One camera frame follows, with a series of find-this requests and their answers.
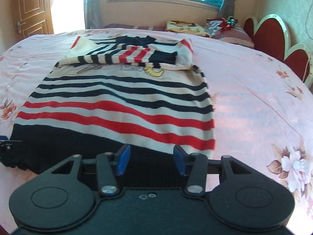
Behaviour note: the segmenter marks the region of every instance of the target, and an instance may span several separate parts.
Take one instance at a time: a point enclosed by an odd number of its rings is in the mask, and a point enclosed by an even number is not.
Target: beige wall
[[[17,42],[15,31],[11,0],[0,0],[0,54]]]
[[[305,43],[312,47],[313,41],[305,32],[305,21],[313,0],[255,0],[253,15],[258,20],[268,14],[278,14],[287,24],[291,44]],[[313,36],[313,10],[309,15],[309,33]]]
[[[235,16],[243,20],[251,14],[254,0],[237,0]],[[164,26],[168,20],[181,20],[205,25],[207,18],[215,18],[217,11],[164,2],[107,2],[100,0],[103,26],[111,23]]]

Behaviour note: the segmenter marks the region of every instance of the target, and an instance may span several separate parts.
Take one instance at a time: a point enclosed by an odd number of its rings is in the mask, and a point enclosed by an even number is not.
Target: doorway
[[[85,29],[84,0],[52,0],[54,33]]]

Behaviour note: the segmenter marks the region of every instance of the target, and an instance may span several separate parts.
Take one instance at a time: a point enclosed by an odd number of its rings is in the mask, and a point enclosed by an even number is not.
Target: floral bedsheet
[[[108,38],[123,34],[162,39],[184,34],[133,29],[82,30],[29,37],[0,56],[0,135],[10,137],[27,97],[65,56],[77,36]],[[260,51],[189,35],[194,62],[204,72],[214,102],[214,159],[232,155],[281,183],[296,208],[287,225],[295,235],[313,232],[313,95],[282,62]],[[15,188],[34,173],[0,164],[0,225],[16,225],[8,209]],[[207,190],[218,185],[209,175]]]

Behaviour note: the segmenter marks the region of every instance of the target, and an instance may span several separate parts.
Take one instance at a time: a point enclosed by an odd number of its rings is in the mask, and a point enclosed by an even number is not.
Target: wooden door
[[[13,0],[18,39],[35,34],[52,34],[50,0]]]

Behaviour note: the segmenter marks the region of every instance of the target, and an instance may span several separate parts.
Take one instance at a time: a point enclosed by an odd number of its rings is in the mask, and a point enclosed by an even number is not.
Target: headboard
[[[254,16],[250,16],[245,20],[244,30],[255,43],[255,49],[284,62],[308,88],[311,87],[313,83],[311,51],[306,44],[291,47],[290,34],[281,17],[270,14],[258,23]]]

